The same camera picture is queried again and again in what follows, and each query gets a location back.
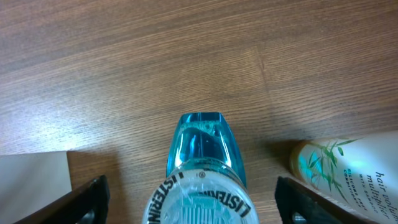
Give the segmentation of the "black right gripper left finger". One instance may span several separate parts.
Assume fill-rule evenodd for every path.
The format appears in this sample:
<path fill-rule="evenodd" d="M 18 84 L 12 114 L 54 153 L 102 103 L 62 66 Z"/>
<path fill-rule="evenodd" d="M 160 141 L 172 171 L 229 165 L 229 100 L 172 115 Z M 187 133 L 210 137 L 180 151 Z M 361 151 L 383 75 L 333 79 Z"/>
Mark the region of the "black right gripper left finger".
<path fill-rule="evenodd" d="M 108 180 L 101 175 L 15 224 L 105 224 L 109 200 Z"/>

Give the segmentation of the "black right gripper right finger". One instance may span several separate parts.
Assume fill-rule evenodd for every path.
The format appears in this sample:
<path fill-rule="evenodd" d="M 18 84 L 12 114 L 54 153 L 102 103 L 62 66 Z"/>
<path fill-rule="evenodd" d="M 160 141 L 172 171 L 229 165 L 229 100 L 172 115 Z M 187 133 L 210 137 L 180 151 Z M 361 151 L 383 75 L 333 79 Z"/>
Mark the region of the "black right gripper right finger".
<path fill-rule="evenodd" d="M 274 197 L 283 223 L 374 223 L 288 177 L 278 177 Z"/>

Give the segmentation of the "white bamboo conditioner tube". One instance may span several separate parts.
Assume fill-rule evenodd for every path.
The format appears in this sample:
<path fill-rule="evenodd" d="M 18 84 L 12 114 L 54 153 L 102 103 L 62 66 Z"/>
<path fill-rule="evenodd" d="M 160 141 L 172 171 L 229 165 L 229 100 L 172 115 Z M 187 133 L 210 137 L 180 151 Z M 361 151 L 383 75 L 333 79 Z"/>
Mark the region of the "white bamboo conditioner tube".
<path fill-rule="evenodd" d="M 397 223 L 397 132 L 302 141 L 296 178 L 378 223 Z"/>

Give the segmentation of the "blue mouthwash bottle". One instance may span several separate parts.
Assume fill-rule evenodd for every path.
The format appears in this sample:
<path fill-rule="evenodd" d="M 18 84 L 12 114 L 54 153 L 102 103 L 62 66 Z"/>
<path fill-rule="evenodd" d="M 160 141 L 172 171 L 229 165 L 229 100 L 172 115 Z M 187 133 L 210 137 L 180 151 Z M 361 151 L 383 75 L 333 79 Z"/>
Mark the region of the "blue mouthwash bottle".
<path fill-rule="evenodd" d="M 219 112 L 180 117 L 166 178 L 145 207 L 143 224 L 259 224 L 232 130 Z"/>

